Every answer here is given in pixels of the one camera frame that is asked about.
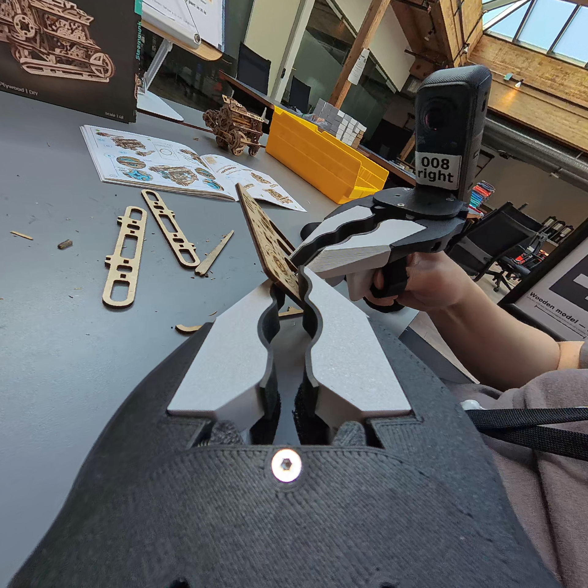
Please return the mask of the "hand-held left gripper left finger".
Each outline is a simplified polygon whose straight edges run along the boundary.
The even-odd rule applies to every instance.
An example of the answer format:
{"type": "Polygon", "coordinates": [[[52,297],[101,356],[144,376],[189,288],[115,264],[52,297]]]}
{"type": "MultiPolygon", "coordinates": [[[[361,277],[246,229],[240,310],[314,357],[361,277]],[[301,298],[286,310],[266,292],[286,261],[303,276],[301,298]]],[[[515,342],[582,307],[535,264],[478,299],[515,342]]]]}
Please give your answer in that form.
{"type": "Polygon", "coordinates": [[[231,421],[252,443],[273,443],[281,400],[272,339],[281,293],[265,281],[222,313],[205,336],[168,412],[231,421]]]}

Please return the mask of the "yellow plastic bin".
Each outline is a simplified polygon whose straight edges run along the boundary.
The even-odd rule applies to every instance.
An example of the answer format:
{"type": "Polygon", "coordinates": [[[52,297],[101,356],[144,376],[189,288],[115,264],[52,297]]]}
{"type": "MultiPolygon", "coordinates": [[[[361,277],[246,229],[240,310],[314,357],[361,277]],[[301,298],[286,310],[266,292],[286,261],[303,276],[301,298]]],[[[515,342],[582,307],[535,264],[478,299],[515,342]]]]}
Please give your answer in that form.
{"type": "Polygon", "coordinates": [[[389,171],[309,121],[275,107],[266,152],[338,205],[383,189],[389,171]]]}

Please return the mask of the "person's right forearm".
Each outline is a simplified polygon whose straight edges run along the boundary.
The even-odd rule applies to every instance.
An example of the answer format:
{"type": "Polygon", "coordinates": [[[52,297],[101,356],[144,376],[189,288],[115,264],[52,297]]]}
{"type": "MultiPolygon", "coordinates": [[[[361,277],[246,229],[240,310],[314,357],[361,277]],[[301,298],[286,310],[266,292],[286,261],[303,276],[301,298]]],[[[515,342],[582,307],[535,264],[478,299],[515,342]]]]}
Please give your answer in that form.
{"type": "Polygon", "coordinates": [[[457,301],[428,315],[460,363],[501,391],[582,366],[584,342],[556,342],[493,303],[468,277],[457,301]]]}

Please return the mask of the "slotted wooden strip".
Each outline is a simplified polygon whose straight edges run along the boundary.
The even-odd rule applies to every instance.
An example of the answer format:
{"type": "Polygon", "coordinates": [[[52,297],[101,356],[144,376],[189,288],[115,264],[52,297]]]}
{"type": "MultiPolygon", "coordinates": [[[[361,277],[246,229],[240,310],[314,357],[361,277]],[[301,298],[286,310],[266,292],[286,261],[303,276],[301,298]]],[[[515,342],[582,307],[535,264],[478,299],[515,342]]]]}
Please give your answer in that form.
{"type": "Polygon", "coordinates": [[[197,268],[200,259],[195,246],[180,229],[173,211],[154,190],[143,189],[141,194],[179,263],[188,269],[197,268]]]}
{"type": "Polygon", "coordinates": [[[108,307],[122,309],[134,303],[145,239],[146,218],[147,211],[137,206],[129,206],[117,219],[120,230],[114,253],[105,258],[108,274],[102,302],[108,307]],[[127,287],[126,297],[122,300],[114,300],[112,297],[116,285],[127,287]]]}

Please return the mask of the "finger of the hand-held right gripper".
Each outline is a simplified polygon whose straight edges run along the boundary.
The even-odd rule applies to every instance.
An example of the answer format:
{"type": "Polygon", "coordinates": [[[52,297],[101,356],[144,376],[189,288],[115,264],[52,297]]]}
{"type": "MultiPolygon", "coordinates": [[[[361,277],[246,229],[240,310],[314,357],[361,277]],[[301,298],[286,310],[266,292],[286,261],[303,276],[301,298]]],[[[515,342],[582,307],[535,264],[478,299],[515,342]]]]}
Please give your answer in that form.
{"type": "Polygon", "coordinates": [[[339,279],[357,271],[381,268],[389,261],[393,245],[425,228],[425,225],[410,220],[384,220],[370,232],[325,247],[307,265],[301,266],[325,279],[339,279]]]}
{"type": "Polygon", "coordinates": [[[353,206],[337,212],[317,225],[294,251],[290,260],[295,266],[307,265],[327,246],[376,228],[377,216],[368,207],[353,206]]]}

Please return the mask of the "person's taupe clothing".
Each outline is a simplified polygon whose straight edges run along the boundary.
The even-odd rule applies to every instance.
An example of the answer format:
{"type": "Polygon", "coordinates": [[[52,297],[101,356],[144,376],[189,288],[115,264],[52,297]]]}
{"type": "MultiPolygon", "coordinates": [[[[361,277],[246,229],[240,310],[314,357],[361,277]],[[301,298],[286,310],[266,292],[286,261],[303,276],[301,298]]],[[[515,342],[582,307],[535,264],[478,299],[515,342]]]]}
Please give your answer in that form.
{"type": "MultiPolygon", "coordinates": [[[[587,407],[587,343],[560,343],[556,371],[505,392],[482,385],[446,386],[459,401],[485,409],[587,407]]],[[[587,462],[483,436],[519,522],[564,587],[587,587],[587,462]]]]}

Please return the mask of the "document stand with instruction sheet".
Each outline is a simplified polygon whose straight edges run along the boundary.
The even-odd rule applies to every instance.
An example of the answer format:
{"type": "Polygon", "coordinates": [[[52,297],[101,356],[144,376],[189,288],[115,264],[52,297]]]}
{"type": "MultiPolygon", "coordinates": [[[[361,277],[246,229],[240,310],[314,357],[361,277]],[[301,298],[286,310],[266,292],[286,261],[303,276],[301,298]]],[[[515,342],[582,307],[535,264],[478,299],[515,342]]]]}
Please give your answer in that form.
{"type": "Polygon", "coordinates": [[[142,28],[162,38],[138,89],[137,110],[183,123],[183,117],[150,91],[166,56],[176,45],[205,61],[224,52],[224,1],[143,1],[142,28]]]}

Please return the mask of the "thin wooden stick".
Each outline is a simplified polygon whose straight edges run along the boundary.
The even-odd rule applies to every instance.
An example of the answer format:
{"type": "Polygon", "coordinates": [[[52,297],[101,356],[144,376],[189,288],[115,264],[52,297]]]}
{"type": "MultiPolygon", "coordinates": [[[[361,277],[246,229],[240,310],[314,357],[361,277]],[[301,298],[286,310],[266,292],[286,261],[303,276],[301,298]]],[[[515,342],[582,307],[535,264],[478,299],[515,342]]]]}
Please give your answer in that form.
{"type": "Polygon", "coordinates": [[[231,237],[234,235],[234,230],[230,231],[227,235],[225,235],[220,243],[208,254],[205,256],[205,260],[201,261],[200,264],[195,268],[195,275],[196,276],[205,276],[211,266],[213,265],[214,261],[217,260],[217,257],[223,251],[223,248],[229,242],[231,237]]]}

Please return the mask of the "stack of small white boxes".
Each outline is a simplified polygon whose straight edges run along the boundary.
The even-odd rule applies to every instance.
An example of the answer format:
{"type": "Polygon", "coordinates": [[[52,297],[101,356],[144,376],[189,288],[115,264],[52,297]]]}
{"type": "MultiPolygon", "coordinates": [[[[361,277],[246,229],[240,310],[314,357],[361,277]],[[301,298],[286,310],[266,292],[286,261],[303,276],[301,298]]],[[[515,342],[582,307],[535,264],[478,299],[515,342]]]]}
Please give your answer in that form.
{"type": "Polygon", "coordinates": [[[318,100],[311,121],[352,148],[359,146],[367,129],[359,121],[323,99],[318,100]]]}

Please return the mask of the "assembled wooden vehicle model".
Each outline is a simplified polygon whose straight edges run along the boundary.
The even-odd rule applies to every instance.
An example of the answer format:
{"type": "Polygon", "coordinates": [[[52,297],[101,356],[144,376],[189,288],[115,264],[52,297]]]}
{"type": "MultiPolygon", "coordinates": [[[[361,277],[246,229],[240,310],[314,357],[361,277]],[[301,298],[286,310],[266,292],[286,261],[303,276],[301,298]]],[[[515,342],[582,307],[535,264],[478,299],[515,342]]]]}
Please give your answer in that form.
{"type": "Polygon", "coordinates": [[[261,149],[259,139],[263,124],[268,121],[246,109],[237,100],[222,96],[220,109],[209,109],[203,113],[203,122],[216,136],[217,145],[239,156],[248,148],[250,156],[256,156],[261,149]]]}

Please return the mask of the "instruction booklet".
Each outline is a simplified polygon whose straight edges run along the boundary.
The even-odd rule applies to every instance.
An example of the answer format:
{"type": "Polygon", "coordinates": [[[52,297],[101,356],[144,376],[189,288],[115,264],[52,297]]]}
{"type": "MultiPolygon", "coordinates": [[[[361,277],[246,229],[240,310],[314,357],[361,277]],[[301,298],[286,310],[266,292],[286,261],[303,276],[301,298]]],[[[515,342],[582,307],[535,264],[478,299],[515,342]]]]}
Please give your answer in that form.
{"type": "Polygon", "coordinates": [[[181,143],[126,131],[80,128],[103,182],[237,202],[236,185],[259,201],[305,212],[271,176],[222,155],[198,155],[181,143]]]}

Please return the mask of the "curved wooden part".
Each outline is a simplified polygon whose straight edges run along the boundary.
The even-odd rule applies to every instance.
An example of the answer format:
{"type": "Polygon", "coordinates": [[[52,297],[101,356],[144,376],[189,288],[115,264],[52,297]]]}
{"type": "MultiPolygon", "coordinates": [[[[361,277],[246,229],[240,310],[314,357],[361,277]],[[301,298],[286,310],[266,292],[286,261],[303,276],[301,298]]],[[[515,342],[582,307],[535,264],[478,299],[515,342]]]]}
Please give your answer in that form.
{"type": "MultiPolygon", "coordinates": [[[[289,318],[296,318],[298,316],[303,315],[303,310],[295,308],[293,306],[289,306],[288,310],[285,312],[281,312],[278,314],[280,320],[282,319],[289,319],[289,318]]],[[[197,332],[199,329],[202,328],[203,325],[196,325],[196,326],[185,326],[185,325],[175,325],[174,329],[183,335],[190,335],[197,332]]]]}

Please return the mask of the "wooden model parts sheet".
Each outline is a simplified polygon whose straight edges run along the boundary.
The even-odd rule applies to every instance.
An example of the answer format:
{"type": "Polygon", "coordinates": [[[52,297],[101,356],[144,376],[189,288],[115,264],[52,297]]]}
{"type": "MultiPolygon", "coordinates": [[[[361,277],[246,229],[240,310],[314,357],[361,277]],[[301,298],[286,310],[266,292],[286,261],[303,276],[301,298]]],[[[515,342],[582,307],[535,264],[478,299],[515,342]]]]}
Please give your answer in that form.
{"type": "Polygon", "coordinates": [[[285,295],[302,305],[298,269],[290,260],[293,245],[242,184],[236,184],[236,191],[265,275],[285,295]]]}

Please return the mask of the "black model kit box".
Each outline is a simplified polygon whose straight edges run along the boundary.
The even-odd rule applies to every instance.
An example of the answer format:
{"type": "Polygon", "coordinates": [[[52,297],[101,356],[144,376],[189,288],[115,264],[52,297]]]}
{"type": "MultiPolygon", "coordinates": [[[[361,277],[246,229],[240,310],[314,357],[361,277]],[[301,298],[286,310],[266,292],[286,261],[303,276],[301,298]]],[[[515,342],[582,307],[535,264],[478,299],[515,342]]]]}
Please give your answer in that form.
{"type": "Polygon", "coordinates": [[[1,1],[1,91],[136,121],[142,1],[1,1]]]}

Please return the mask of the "black office chair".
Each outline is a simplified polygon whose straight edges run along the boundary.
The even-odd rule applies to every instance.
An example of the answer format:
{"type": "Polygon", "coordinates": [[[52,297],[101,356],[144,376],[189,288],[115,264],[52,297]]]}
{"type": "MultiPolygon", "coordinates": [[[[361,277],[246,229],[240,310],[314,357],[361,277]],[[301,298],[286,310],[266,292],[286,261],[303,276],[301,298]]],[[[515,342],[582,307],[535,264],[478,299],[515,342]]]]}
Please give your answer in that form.
{"type": "Polygon", "coordinates": [[[507,251],[533,238],[541,227],[540,222],[507,202],[453,239],[447,255],[476,282],[507,251]]]}

